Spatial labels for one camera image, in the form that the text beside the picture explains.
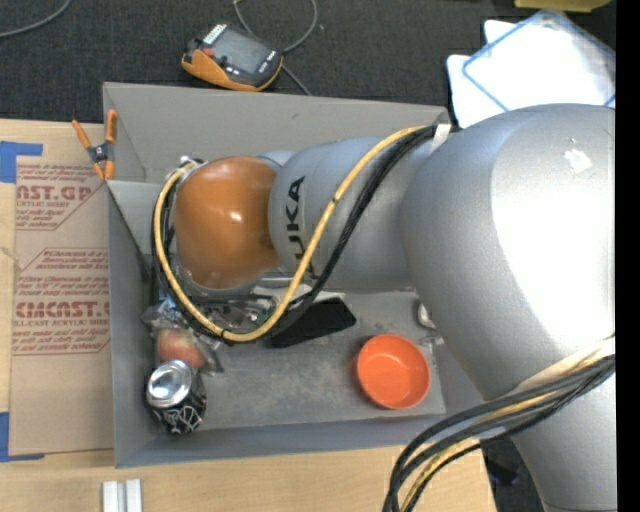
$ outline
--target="aluminum can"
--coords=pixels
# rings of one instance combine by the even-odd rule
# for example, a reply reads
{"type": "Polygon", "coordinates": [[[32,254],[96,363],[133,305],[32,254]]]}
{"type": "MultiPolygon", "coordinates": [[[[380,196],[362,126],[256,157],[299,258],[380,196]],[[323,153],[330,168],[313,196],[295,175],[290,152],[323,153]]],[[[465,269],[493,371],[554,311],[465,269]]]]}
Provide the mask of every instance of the aluminum can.
{"type": "Polygon", "coordinates": [[[204,421],[207,399],[201,375],[178,359],[165,361],[149,377],[146,398],[170,434],[194,432],[204,421]]]}

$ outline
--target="orange clip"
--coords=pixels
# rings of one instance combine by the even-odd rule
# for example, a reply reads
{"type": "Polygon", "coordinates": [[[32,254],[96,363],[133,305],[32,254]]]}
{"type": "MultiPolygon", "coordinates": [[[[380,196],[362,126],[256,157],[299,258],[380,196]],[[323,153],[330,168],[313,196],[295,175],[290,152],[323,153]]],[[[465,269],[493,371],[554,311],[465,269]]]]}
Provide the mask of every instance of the orange clip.
{"type": "Polygon", "coordinates": [[[78,139],[80,139],[82,146],[87,150],[87,153],[89,153],[96,174],[102,181],[112,179],[115,174],[112,152],[118,133],[118,119],[118,113],[113,109],[109,110],[105,128],[105,141],[99,146],[92,146],[91,142],[89,142],[89,137],[87,137],[80,123],[75,119],[71,121],[72,126],[78,134],[78,139]]]}

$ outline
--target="red apple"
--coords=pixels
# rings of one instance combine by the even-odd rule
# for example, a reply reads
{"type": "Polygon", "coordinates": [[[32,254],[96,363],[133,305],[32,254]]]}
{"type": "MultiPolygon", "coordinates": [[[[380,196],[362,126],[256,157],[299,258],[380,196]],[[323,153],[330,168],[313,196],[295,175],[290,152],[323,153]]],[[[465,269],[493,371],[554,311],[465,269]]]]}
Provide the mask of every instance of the red apple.
{"type": "Polygon", "coordinates": [[[200,368],[206,362],[194,343],[193,334],[186,329],[160,329],[156,336],[156,353],[160,361],[180,359],[192,368],[200,368]]]}

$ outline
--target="orange ball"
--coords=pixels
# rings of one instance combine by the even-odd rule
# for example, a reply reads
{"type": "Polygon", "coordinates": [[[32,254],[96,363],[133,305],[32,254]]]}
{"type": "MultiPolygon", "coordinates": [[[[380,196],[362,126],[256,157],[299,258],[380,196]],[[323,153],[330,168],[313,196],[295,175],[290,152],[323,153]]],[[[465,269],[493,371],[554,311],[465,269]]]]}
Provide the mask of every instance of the orange ball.
{"type": "Polygon", "coordinates": [[[236,288],[279,264],[268,204],[276,173],[258,158],[215,160],[194,171],[176,194],[180,264],[196,283],[236,288]]]}

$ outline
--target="black cable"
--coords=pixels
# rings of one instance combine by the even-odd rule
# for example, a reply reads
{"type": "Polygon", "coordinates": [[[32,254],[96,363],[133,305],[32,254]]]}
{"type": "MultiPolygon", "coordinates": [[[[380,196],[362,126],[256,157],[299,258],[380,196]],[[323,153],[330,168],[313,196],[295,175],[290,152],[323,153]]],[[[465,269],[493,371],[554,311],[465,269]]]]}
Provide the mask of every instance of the black cable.
{"type": "MultiPolygon", "coordinates": [[[[256,33],[251,29],[249,24],[244,19],[244,16],[240,12],[240,8],[238,7],[238,4],[240,2],[241,0],[233,0],[233,8],[236,11],[236,16],[238,17],[238,21],[240,21],[240,24],[242,25],[242,27],[247,32],[249,32],[249,34],[256,36],[256,33]]],[[[308,37],[311,35],[311,33],[315,30],[316,25],[318,24],[318,5],[316,4],[316,0],[310,0],[310,2],[311,2],[311,7],[313,8],[313,19],[311,20],[311,24],[309,25],[309,28],[302,35],[302,37],[300,37],[300,39],[298,39],[295,43],[285,47],[282,50],[282,55],[286,55],[289,52],[298,48],[300,45],[302,45],[302,43],[304,43],[308,39],[308,37]]],[[[294,75],[293,72],[285,64],[282,65],[282,71],[284,71],[287,75],[289,75],[289,78],[293,80],[293,82],[302,90],[302,92],[304,92],[307,96],[313,96],[311,91],[307,89],[307,87],[300,81],[300,79],[296,75],[294,75]]]]}
{"type": "MultiPolygon", "coordinates": [[[[549,408],[549,410],[546,413],[543,413],[542,415],[539,415],[538,417],[534,417],[534,419],[531,422],[525,422],[523,424],[520,424],[517,426],[516,430],[511,430],[509,432],[509,435],[514,435],[522,430],[525,430],[526,428],[529,428],[530,426],[532,426],[534,423],[538,423],[539,421],[542,421],[543,419],[545,419],[546,417],[550,416],[552,413],[556,412],[560,407],[563,407],[564,405],[566,405],[569,401],[573,400],[574,398],[576,398],[577,396],[580,396],[582,394],[584,394],[586,391],[593,389],[594,387],[596,387],[597,385],[599,385],[600,383],[604,382],[604,380],[606,380],[607,378],[610,377],[610,375],[613,373],[614,368],[615,368],[615,362],[611,361],[611,360],[604,360],[600,362],[601,364],[598,365],[598,369],[597,372],[590,376],[590,377],[586,377],[581,383],[579,383],[579,385],[574,389],[571,390],[569,392],[567,392],[566,395],[558,398],[558,397],[553,397],[551,400],[548,400],[549,402],[551,402],[551,407],[549,408]]],[[[528,414],[531,411],[531,409],[527,409],[524,410],[523,412],[525,414],[528,414]]],[[[489,431],[493,428],[495,428],[496,426],[502,426],[500,425],[500,420],[504,420],[505,418],[507,418],[506,416],[503,416],[502,418],[497,418],[493,423],[498,423],[498,425],[490,425],[489,423],[485,423],[483,424],[485,427],[484,432],[489,431]]],[[[445,445],[442,448],[439,448],[436,445],[433,445],[432,447],[424,450],[419,456],[417,456],[416,458],[414,458],[410,464],[407,464],[407,466],[404,468],[404,470],[402,472],[400,472],[394,479],[394,477],[392,476],[392,480],[393,483],[390,486],[390,495],[393,493],[393,503],[392,503],[392,507],[391,510],[393,511],[397,511],[399,510],[399,506],[397,503],[397,492],[400,489],[400,487],[404,484],[404,481],[406,481],[406,479],[408,478],[408,476],[410,475],[410,473],[415,470],[417,467],[419,467],[423,462],[425,462],[428,458],[432,457],[433,455],[435,455],[436,453],[438,453],[439,451],[441,451],[442,449],[446,449],[449,446],[451,446],[451,443],[455,444],[456,442],[459,442],[459,439],[462,437],[462,439],[464,438],[468,438],[468,437],[472,437],[474,435],[477,435],[476,433],[472,432],[472,428],[468,428],[468,429],[464,429],[463,431],[459,432],[458,434],[456,434],[455,436],[450,436],[449,438],[447,438],[446,440],[441,441],[440,443],[437,443],[439,445],[445,445]]]]}
{"type": "MultiPolygon", "coordinates": [[[[167,239],[166,233],[165,233],[165,229],[168,226],[168,216],[170,214],[168,203],[170,201],[173,201],[173,196],[175,195],[177,186],[178,186],[178,182],[174,183],[171,186],[171,188],[167,192],[165,204],[162,205],[162,209],[160,210],[160,226],[161,226],[160,238],[162,239],[162,245],[165,250],[165,254],[167,255],[167,258],[169,258],[168,245],[170,244],[170,240],[167,239]]],[[[155,211],[156,208],[158,207],[158,201],[159,201],[159,198],[156,200],[153,211],[155,211]]],[[[153,264],[153,268],[155,270],[156,278],[160,283],[160,288],[172,300],[173,304],[175,305],[177,310],[180,312],[182,317],[185,319],[189,327],[196,334],[205,335],[213,339],[219,339],[219,336],[216,336],[213,332],[211,332],[209,329],[207,329],[206,327],[201,325],[199,322],[197,322],[195,318],[193,318],[193,315],[191,315],[191,313],[184,307],[184,305],[180,302],[180,300],[174,293],[173,289],[171,288],[171,285],[167,280],[167,276],[165,275],[164,270],[162,269],[162,265],[160,265],[160,260],[158,259],[158,253],[156,250],[156,244],[155,244],[154,235],[153,235],[153,219],[151,220],[151,261],[153,264]]]]}
{"type": "Polygon", "coordinates": [[[334,247],[327,264],[325,265],[322,273],[318,276],[318,279],[314,282],[311,290],[304,295],[298,297],[285,312],[280,321],[273,327],[269,335],[273,336],[280,334],[291,327],[296,321],[298,321],[302,315],[311,306],[316,299],[320,291],[324,288],[331,277],[331,273],[335,269],[342,252],[344,251],[347,242],[349,241],[353,231],[366,207],[373,199],[375,191],[378,189],[382,181],[386,178],[393,167],[414,147],[421,144],[425,140],[433,137],[433,126],[427,126],[410,133],[406,137],[396,142],[395,147],[391,146],[376,162],[376,167],[367,178],[367,182],[360,191],[351,213],[347,218],[345,225],[342,229],[342,233],[338,238],[338,242],[334,247]]]}
{"type": "Polygon", "coordinates": [[[504,432],[497,434],[496,436],[493,436],[489,439],[480,439],[478,444],[472,447],[469,447],[461,452],[458,452],[456,454],[454,454],[451,457],[448,457],[446,460],[444,460],[441,464],[438,465],[438,467],[433,471],[433,473],[424,480],[424,482],[422,482],[420,484],[420,487],[416,490],[416,493],[414,494],[414,496],[412,497],[411,501],[409,502],[409,504],[407,505],[407,510],[406,512],[410,512],[412,511],[418,500],[420,499],[420,496],[422,495],[424,489],[426,488],[426,486],[428,485],[428,483],[431,481],[431,479],[435,476],[435,474],[440,471],[440,469],[442,469],[444,466],[446,466],[447,464],[449,464],[450,462],[456,460],[459,457],[462,457],[463,455],[466,455],[467,453],[477,450],[478,448],[486,448],[487,445],[490,445],[492,443],[495,443],[496,441],[506,438],[506,437],[511,437],[514,435],[519,434],[520,432],[536,425],[537,423],[542,422],[543,420],[547,419],[549,416],[555,414],[558,410],[560,410],[562,407],[566,406],[569,404],[569,402],[573,401],[574,399],[578,398],[579,396],[581,396],[582,394],[588,392],[589,390],[597,387],[598,385],[600,385],[602,382],[604,382],[606,379],[608,379],[611,376],[611,373],[608,372],[600,372],[597,375],[586,379],[586,381],[579,386],[578,388],[576,388],[574,391],[567,393],[567,395],[565,395],[563,398],[559,399],[556,403],[552,404],[551,407],[549,407],[548,410],[543,411],[542,413],[538,413],[535,415],[534,418],[532,418],[529,421],[525,421],[523,423],[518,423],[516,424],[514,427],[512,428],[508,428],[507,430],[505,430],[504,432]]]}
{"type": "MultiPolygon", "coordinates": [[[[604,361],[599,361],[597,363],[594,363],[593,366],[585,368],[581,372],[588,372],[589,374],[597,373],[598,371],[601,370],[601,367],[604,364],[605,364],[604,361]]],[[[438,435],[439,433],[444,432],[445,430],[448,430],[464,421],[472,420],[474,418],[478,418],[485,414],[496,412],[504,407],[515,405],[524,400],[530,400],[532,398],[536,398],[545,393],[553,393],[556,391],[560,391],[571,385],[578,385],[582,382],[583,378],[584,378],[583,373],[574,373],[566,377],[562,377],[559,380],[549,382],[532,389],[521,391],[513,395],[507,395],[502,398],[492,400],[491,402],[486,402],[486,403],[474,406],[470,409],[460,411],[459,413],[456,413],[453,416],[450,416],[449,418],[446,418],[440,421],[436,425],[431,426],[430,428],[422,432],[420,435],[416,436],[416,438],[414,438],[414,440],[407,445],[407,447],[403,450],[403,452],[398,457],[398,460],[394,465],[392,474],[395,474],[396,472],[400,471],[401,466],[403,466],[408,461],[411,455],[421,445],[423,445],[425,442],[427,442],[432,437],[438,435]]]]}
{"type": "MultiPolygon", "coordinates": [[[[464,417],[465,419],[471,419],[479,416],[480,414],[472,415],[470,413],[477,411],[478,409],[482,409],[484,405],[491,406],[491,407],[487,407],[487,410],[481,414],[486,414],[487,412],[494,412],[495,410],[502,409],[503,407],[514,405],[513,403],[507,403],[507,402],[512,402],[513,399],[519,398],[519,400],[516,400],[515,403],[520,403],[530,398],[535,398],[535,395],[530,396],[532,393],[537,394],[537,396],[542,396],[554,390],[555,391],[564,390],[566,388],[569,388],[569,386],[573,385],[574,381],[578,381],[577,383],[575,383],[575,386],[576,386],[575,388],[569,389],[569,391],[567,391],[561,397],[554,396],[548,400],[545,400],[535,405],[535,409],[539,409],[540,406],[544,406],[544,408],[546,409],[545,411],[543,411],[542,413],[536,414],[534,418],[532,418],[529,421],[518,423],[516,427],[509,429],[493,437],[492,439],[497,440],[506,436],[515,435],[516,433],[519,433],[522,430],[525,430],[526,428],[529,428],[534,424],[539,423],[540,421],[549,417],[551,414],[557,412],[557,410],[559,410],[561,407],[564,407],[565,405],[567,405],[569,402],[571,402],[578,396],[581,396],[584,393],[595,388],[596,386],[600,385],[602,382],[608,379],[613,374],[614,371],[615,371],[615,356],[613,355],[607,356],[602,360],[598,361],[597,363],[594,363],[592,366],[579,370],[573,375],[570,375],[568,377],[563,377],[561,379],[558,379],[555,382],[545,384],[543,386],[539,386],[532,390],[514,394],[509,397],[505,397],[505,399],[510,399],[510,400],[505,400],[505,399],[495,400],[493,402],[489,402],[487,404],[483,404],[481,406],[469,409],[468,411],[463,411],[462,413],[459,413],[458,415],[455,415],[455,416],[464,417]]],[[[441,452],[442,450],[447,449],[450,446],[464,439],[476,436],[481,433],[488,432],[498,427],[503,427],[508,423],[510,418],[512,420],[513,419],[517,420],[518,419],[517,416],[523,416],[523,415],[530,416],[532,410],[534,410],[534,408],[525,409],[523,411],[519,411],[511,415],[504,415],[494,420],[490,420],[478,425],[472,425],[471,427],[467,427],[459,431],[458,433],[451,435],[435,443],[434,445],[430,446],[429,448],[425,449],[423,452],[418,454],[416,457],[414,457],[414,459],[412,459],[409,463],[407,463],[406,466],[400,467],[400,464],[403,464],[404,461],[406,461],[407,457],[411,455],[412,451],[415,451],[417,446],[420,446],[421,444],[426,442],[426,440],[429,437],[433,437],[433,435],[435,435],[435,434],[432,434],[432,435],[427,435],[427,434],[430,434],[433,432],[438,433],[440,431],[446,430],[451,427],[451,425],[449,424],[451,422],[444,421],[444,422],[441,422],[445,424],[444,426],[440,426],[441,424],[438,424],[430,429],[427,429],[420,436],[418,436],[412,443],[410,443],[410,445],[407,446],[407,448],[405,448],[400,458],[396,462],[396,465],[392,470],[391,483],[389,486],[387,497],[383,505],[383,510],[385,511],[391,510],[394,512],[399,511],[397,494],[400,488],[402,487],[404,482],[407,480],[407,478],[410,476],[410,474],[416,468],[418,468],[422,463],[428,460],[430,457],[433,457],[434,455],[441,452]]]]}
{"type": "Polygon", "coordinates": [[[73,2],[73,0],[65,0],[65,2],[62,4],[62,6],[53,14],[47,16],[46,18],[33,23],[31,25],[27,25],[26,27],[21,27],[21,28],[16,28],[14,30],[9,30],[7,32],[0,32],[0,39],[5,38],[5,37],[11,37],[11,36],[17,36],[18,34],[24,34],[25,32],[28,32],[29,30],[33,30],[35,28],[41,27],[47,23],[49,23],[50,21],[55,20],[58,16],[60,16],[66,9],[67,7],[69,7],[69,5],[71,4],[71,2],[73,2]]]}
{"type": "Polygon", "coordinates": [[[167,193],[167,198],[165,200],[165,206],[163,208],[163,212],[162,212],[162,226],[163,226],[163,230],[162,230],[162,240],[163,240],[163,244],[162,246],[164,247],[164,253],[167,255],[167,261],[169,261],[169,264],[171,264],[170,261],[170,247],[171,247],[171,242],[173,240],[173,236],[175,234],[173,225],[171,224],[170,220],[171,220],[171,210],[173,208],[173,201],[175,199],[175,195],[176,192],[178,190],[178,184],[176,183],[175,186],[171,187],[171,189],[169,190],[169,192],[167,193]]]}

